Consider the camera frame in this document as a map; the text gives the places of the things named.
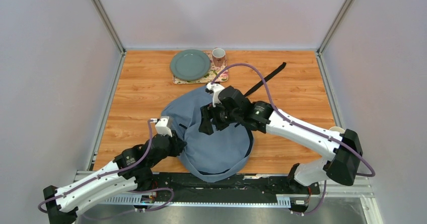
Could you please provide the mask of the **blue-grey backpack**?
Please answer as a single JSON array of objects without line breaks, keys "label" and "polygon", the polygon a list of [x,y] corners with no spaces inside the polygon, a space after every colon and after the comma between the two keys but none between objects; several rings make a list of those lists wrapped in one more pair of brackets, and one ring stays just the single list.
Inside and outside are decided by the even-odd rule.
[{"label": "blue-grey backpack", "polygon": [[255,143],[253,133],[239,125],[228,126],[212,135],[199,132],[201,107],[212,97],[201,86],[170,102],[161,116],[172,118],[171,129],[186,143],[178,156],[182,165],[206,182],[226,179],[244,168]]}]

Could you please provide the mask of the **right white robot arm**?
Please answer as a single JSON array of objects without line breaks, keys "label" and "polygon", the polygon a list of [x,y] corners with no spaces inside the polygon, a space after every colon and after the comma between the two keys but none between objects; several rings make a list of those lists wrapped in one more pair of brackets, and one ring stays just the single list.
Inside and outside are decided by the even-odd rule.
[{"label": "right white robot arm", "polygon": [[293,193],[307,186],[332,180],[344,186],[354,184],[363,150],[358,134],[350,129],[324,129],[292,117],[270,103],[250,102],[239,90],[209,83],[206,92],[212,102],[201,107],[199,131],[211,135],[229,125],[241,125],[251,131],[260,131],[296,142],[321,158],[308,164],[294,164],[289,172],[287,186]]}]

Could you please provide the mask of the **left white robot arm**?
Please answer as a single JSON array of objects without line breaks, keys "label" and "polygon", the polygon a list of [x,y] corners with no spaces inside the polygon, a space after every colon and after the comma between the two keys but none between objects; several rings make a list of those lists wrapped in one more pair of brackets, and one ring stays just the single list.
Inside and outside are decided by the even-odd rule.
[{"label": "left white robot arm", "polygon": [[125,149],[100,170],[64,187],[48,186],[45,200],[38,206],[49,223],[74,223],[96,204],[123,192],[151,193],[155,188],[153,172],[166,157],[179,156],[186,142],[175,133],[156,134],[144,144]]}]

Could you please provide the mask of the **floral placemat tray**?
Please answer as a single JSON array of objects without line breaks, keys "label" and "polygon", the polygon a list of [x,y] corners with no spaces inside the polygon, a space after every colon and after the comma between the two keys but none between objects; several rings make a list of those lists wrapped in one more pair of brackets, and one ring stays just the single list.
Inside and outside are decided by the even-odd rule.
[{"label": "floral placemat tray", "polygon": [[211,51],[203,51],[210,58],[211,66],[208,73],[200,79],[194,81],[185,81],[173,76],[173,83],[179,84],[207,84],[209,82],[215,81],[216,83],[224,82],[228,80],[229,74],[227,70],[224,70],[227,67],[227,63],[222,67],[216,67],[212,61]]}]

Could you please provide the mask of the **green ceramic plate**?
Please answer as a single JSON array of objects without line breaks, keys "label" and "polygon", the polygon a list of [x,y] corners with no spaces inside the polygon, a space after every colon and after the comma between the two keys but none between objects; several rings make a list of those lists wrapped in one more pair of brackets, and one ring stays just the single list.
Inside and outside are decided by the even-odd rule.
[{"label": "green ceramic plate", "polygon": [[173,76],[194,81],[205,76],[211,66],[210,58],[206,53],[197,49],[187,49],[178,52],[170,62]]}]

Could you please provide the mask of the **pink patterned mug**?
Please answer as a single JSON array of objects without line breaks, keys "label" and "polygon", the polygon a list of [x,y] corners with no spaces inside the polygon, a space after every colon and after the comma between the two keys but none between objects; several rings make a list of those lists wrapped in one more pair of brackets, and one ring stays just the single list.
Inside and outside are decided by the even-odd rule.
[{"label": "pink patterned mug", "polygon": [[212,61],[216,67],[222,67],[227,62],[226,52],[222,48],[214,48],[211,52]]}]

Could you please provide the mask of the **yellow mug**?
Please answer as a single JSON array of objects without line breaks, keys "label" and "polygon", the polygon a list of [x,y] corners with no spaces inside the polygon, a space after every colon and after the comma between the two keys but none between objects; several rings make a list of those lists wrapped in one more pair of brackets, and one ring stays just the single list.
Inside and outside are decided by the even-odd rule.
[{"label": "yellow mug", "polygon": [[345,129],[339,127],[339,126],[333,126],[331,128],[329,128],[330,131],[335,131],[335,132],[339,132],[339,133],[345,133]]}]

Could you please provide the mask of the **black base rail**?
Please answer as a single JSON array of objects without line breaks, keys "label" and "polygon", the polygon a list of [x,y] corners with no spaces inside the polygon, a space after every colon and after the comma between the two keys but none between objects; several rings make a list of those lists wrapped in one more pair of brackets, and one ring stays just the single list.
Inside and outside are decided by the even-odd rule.
[{"label": "black base rail", "polygon": [[308,208],[312,196],[322,192],[318,183],[307,187],[280,174],[234,174],[209,183],[191,173],[167,172],[148,175],[139,181],[135,192],[149,190],[155,204],[277,204],[299,212]]}]

